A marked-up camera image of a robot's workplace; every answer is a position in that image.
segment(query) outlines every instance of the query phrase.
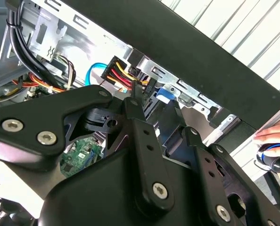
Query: hand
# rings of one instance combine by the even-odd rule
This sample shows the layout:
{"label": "hand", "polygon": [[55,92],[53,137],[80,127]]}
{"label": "hand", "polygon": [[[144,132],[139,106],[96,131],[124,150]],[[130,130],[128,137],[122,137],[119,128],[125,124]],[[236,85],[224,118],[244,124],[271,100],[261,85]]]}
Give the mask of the hand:
{"label": "hand", "polygon": [[[260,145],[280,143],[280,122],[273,127],[264,129],[263,131],[257,133],[254,141]],[[264,151],[264,154],[269,157],[278,157],[280,156],[280,147]]]}

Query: corrugated metal wall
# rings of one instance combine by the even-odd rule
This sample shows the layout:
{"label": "corrugated metal wall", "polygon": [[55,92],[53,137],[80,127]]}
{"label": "corrugated metal wall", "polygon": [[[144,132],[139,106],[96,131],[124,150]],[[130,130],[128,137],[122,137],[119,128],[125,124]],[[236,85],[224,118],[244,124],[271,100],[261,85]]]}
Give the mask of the corrugated metal wall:
{"label": "corrugated metal wall", "polygon": [[[161,0],[243,64],[280,90],[280,0]],[[231,155],[252,178],[256,146]]]}

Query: silver screw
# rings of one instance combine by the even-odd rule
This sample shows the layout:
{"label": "silver screw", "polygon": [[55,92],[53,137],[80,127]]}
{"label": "silver screw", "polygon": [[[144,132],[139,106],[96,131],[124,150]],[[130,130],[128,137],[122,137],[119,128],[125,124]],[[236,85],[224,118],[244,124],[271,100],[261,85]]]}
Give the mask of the silver screw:
{"label": "silver screw", "polygon": [[197,135],[197,134],[198,134],[198,132],[197,132],[195,129],[193,129],[193,128],[191,128],[190,131],[191,131],[194,135]]}
{"label": "silver screw", "polygon": [[50,131],[43,131],[37,135],[37,140],[42,145],[53,145],[56,142],[56,135]]}
{"label": "silver screw", "polygon": [[132,103],[133,105],[138,106],[138,103],[137,103],[136,101],[134,101],[134,100],[131,100],[131,103]]}
{"label": "silver screw", "polygon": [[225,209],[225,207],[218,205],[216,206],[217,214],[226,222],[231,220],[229,212]]}
{"label": "silver screw", "polygon": [[223,152],[224,152],[219,146],[216,146],[216,149],[217,149],[220,153],[223,153]]}
{"label": "silver screw", "polygon": [[7,119],[2,123],[2,128],[7,132],[18,132],[23,129],[24,125],[16,119]]}
{"label": "silver screw", "polygon": [[106,96],[107,96],[107,93],[106,93],[106,92],[104,92],[104,91],[99,91],[99,94],[100,94],[100,95],[102,95],[102,96],[104,96],[104,97],[106,97]]}
{"label": "silver screw", "polygon": [[166,199],[168,196],[166,187],[161,183],[154,183],[153,192],[159,199]]}
{"label": "silver screw", "polygon": [[276,226],[271,220],[268,220],[269,226]]}

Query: green circuit board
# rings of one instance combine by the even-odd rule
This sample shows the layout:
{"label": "green circuit board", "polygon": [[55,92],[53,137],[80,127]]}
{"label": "green circuit board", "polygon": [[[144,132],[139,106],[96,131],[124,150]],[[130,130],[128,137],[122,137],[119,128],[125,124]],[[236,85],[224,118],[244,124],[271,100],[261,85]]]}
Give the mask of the green circuit board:
{"label": "green circuit board", "polygon": [[102,147],[94,137],[76,141],[61,156],[60,171],[68,178],[100,159]]}

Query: red wire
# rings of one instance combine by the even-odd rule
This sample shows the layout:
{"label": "red wire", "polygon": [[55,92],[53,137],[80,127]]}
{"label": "red wire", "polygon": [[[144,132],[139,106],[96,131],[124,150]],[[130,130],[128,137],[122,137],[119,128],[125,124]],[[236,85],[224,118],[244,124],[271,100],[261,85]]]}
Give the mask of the red wire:
{"label": "red wire", "polygon": [[131,86],[131,82],[124,79],[124,78],[121,78],[120,75],[112,68],[111,69],[112,73],[117,77],[117,79],[119,79],[120,81],[122,81],[125,85],[127,86]]}

